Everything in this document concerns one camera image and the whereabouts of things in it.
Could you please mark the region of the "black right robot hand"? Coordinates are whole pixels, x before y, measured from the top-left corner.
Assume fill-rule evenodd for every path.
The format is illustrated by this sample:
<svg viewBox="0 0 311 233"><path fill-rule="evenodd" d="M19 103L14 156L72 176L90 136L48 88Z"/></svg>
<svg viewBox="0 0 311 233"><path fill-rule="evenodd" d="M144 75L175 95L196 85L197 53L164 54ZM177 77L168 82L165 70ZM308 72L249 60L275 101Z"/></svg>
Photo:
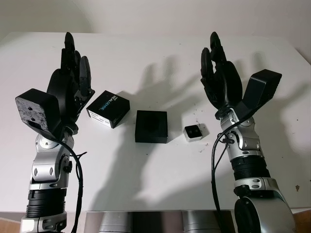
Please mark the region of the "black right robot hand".
<svg viewBox="0 0 311 233"><path fill-rule="evenodd" d="M242 82L231 61L225 56L219 36L210 36L210 49L201 53L201 83L210 103L217 109L217 120L242 100Z"/></svg>

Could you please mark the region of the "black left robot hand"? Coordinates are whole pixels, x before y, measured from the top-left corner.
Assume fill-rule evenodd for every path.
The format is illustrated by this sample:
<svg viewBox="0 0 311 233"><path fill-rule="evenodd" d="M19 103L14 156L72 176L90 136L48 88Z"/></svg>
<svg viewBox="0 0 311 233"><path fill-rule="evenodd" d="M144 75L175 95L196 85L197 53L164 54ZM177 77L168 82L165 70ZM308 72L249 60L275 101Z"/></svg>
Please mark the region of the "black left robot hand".
<svg viewBox="0 0 311 233"><path fill-rule="evenodd" d="M76 121L95 91L91 88L88 58L75 49L71 33L66 33L64 43L61 66L53 72L47 93L57 98L61 122L75 135L78 133Z"/></svg>

